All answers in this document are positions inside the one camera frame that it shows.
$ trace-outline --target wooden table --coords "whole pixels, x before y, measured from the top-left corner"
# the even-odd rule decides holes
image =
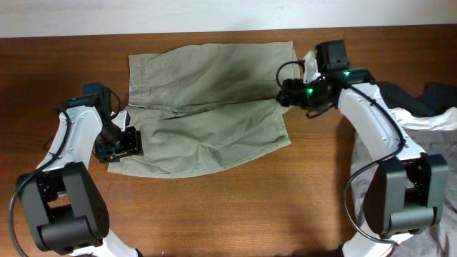
[[[15,255],[7,206],[16,177],[45,156],[41,146],[58,126],[53,108],[94,81],[109,85],[125,106],[129,54],[292,40],[303,56],[333,39],[346,40],[354,67],[369,68],[379,81],[410,94],[419,95],[426,82],[457,84],[456,25],[0,39],[0,256]],[[334,110],[307,120],[294,109],[284,119],[290,146],[213,175],[136,178],[110,174],[92,159],[89,170],[111,228],[145,256],[285,256],[335,249],[354,233],[341,206],[354,130]],[[54,256],[35,247],[20,204],[15,222],[30,256]]]

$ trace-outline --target olive green shorts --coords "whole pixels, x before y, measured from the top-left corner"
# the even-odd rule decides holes
[[[284,108],[274,99],[275,75],[294,60],[292,42],[205,44],[130,56],[126,110],[141,132],[144,155],[110,163],[108,172],[201,176],[289,145]],[[289,65],[280,79],[299,76]]]

